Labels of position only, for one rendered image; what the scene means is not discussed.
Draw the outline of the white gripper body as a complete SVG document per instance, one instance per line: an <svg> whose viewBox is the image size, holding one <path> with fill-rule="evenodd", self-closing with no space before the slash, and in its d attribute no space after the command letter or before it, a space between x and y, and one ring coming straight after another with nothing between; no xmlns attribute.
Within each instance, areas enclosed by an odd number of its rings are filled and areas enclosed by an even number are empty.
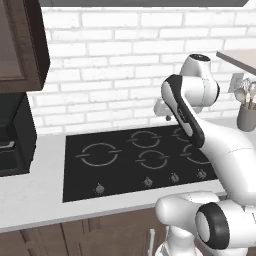
<svg viewBox="0 0 256 256"><path fill-rule="evenodd" d="M158 117L164 117L167 121L171 120L172 112L162 98L158 98L154 105L154 113Z"/></svg>

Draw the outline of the black hob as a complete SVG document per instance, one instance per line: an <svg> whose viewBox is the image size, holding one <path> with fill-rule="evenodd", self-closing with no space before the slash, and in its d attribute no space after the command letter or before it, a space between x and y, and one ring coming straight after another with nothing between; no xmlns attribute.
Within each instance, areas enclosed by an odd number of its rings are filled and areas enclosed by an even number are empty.
<svg viewBox="0 0 256 256"><path fill-rule="evenodd" d="M197 176L199 169L207 174ZM179 177L177 183L171 174ZM147 187L149 177L153 184ZM209 160L178 125L70 135L65 143L63 200L104 196L211 181ZM95 191L104 186L103 194Z"/></svg>

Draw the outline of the silver spoon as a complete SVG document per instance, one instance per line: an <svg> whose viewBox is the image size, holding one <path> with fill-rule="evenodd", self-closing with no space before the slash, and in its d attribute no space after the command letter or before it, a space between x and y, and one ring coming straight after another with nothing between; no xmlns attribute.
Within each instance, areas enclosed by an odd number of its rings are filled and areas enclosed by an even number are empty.
<svg viewBox="0 0 256 256"><path fill-rule="evenodd" d="M242 104L246 105L246 93L243 88L237 88L234 91L235 98Z"/></svg>

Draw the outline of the grey utensil pot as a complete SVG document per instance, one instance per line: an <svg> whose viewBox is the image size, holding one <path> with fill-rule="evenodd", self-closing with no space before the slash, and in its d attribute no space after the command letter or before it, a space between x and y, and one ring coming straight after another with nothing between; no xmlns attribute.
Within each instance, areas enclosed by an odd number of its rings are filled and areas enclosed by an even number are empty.
<svg viewBox="0 0 256 256"><path fill-rule="evenodd" d="M256 110L241 105L237 116L237 128L244 132L251 132L256 128Z"/></svg>

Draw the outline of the silver whisk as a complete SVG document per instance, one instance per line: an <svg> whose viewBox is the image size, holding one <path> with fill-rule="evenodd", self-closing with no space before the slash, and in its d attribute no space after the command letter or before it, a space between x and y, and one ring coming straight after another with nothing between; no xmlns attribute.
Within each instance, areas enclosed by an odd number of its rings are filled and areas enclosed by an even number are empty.
<svg viewBox="0 0 256 256"><path fill-rule="evenodd" d="M242 81L242 88L245 91L245 99L248 100L248 108L252 108L254 96L256 95L256 81L246 78Z"/></svg>

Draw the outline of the grey extractor hood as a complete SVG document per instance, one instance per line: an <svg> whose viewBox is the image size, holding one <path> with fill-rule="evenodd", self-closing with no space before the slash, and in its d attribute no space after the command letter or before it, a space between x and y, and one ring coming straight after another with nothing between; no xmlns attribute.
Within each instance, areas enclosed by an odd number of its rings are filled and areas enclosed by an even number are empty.
<svg viewBox="0 0 256 256"><path fill-rule="evenodd" d="M39 0L41 7L243 7L249 0Z"/></svg>

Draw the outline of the dark wood cupboard door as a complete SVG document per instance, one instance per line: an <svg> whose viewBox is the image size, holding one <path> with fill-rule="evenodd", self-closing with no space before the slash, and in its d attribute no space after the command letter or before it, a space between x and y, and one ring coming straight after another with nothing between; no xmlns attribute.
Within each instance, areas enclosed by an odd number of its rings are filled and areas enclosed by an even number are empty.
<svg viewBox="0 0 256 256"><path fill-rule="evenodd" d="M69 256L147 256L165 238L153 208L62 224Z"/></svg>
<svg viewBox="0 0 256 256"><path fill-rule="evenodd" d="M0 233L0 256L69 256L60 224Z"/></svg>

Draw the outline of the white wall socket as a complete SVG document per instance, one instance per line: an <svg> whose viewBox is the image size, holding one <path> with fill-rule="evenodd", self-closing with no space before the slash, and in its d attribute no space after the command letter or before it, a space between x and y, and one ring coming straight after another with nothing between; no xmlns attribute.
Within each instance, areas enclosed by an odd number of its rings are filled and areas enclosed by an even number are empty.
<svg viewBox="0 0 256 256"><path fill-rule="evenodd" d="M237 88L240 87L243 77L244 77L243 73L234 73L232 75L229 89L228 89L229 93L233 93Z"/></svg>

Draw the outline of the pale wall shelf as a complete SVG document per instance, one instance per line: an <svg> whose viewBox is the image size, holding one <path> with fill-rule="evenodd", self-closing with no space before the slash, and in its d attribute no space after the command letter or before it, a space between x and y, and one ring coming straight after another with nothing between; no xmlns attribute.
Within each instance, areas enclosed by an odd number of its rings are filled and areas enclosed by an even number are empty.
<svg viewBox="0 0 256 256"><path fill-rule="evenodd" d="M256 76L256 49L218 51L216 56Z"/></svg>

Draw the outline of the dark wood wall cupboard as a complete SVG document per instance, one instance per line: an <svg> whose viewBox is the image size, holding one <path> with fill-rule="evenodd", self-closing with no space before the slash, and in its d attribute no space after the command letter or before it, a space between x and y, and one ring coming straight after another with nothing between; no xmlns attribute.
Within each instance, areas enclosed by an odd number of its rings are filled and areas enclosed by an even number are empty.
<svg viewBox="0 0 256 256"><path fill-rule="evenodd" d="M41 91L50 67L38 0L0 0L0 93Z"/></svg>

